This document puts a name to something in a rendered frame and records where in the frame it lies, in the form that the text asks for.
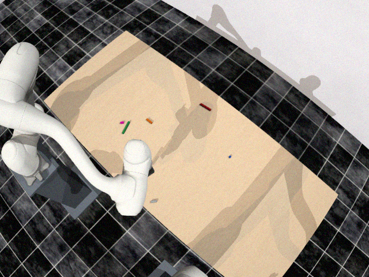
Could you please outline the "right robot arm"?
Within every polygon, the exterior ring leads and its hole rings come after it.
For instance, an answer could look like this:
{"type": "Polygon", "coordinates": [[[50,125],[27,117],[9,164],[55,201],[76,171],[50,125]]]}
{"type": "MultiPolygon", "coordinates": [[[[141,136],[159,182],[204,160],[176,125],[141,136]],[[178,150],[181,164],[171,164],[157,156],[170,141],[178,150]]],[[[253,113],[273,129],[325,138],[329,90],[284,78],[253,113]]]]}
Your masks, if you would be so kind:
{"type": "Polygon", "coordinates": [[[195,266],[187,266],[180,269],[172,277],[208,277],[208,276],[195,266]]]}

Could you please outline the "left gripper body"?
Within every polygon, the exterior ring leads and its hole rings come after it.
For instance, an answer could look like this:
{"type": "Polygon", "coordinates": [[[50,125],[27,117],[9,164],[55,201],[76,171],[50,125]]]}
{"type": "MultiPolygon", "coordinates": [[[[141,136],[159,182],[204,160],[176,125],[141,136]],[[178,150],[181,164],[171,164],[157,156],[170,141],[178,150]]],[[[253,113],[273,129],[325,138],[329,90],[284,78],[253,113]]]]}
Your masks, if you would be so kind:
{"type": "Polygon", "coordinates": [[[148,174],[148,176],[152,175],[154,172],[155,172],[155,171],[154,171],[154,169],[152,168],[152,164],[151,164],[150,169],[149,169],[149,174],[148,174]]]}

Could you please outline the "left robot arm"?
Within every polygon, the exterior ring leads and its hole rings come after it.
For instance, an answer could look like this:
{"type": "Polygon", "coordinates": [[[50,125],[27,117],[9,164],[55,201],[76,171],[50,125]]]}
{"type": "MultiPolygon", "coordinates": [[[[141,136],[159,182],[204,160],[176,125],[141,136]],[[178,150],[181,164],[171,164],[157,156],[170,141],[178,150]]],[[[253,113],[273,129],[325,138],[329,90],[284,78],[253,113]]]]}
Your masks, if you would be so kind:
{"type": "Polygon", "coordinates": [[[142,140],[129,140],[123,151],[122,174],[103,175],[70,130],[34,102],[38,66],[39,52],[28,42],[15,44],[0,64],[0,125],[14,129],[12,138],[2,147],[3,161],[23,175],[29,186],[37,179],[41,181],[50,164],[37,150],[37,143],[41,134],[48,135],[59,143],[94,187],[110,195],[121,215],[136,216],[146,198],[150,148],[142,140]]]}

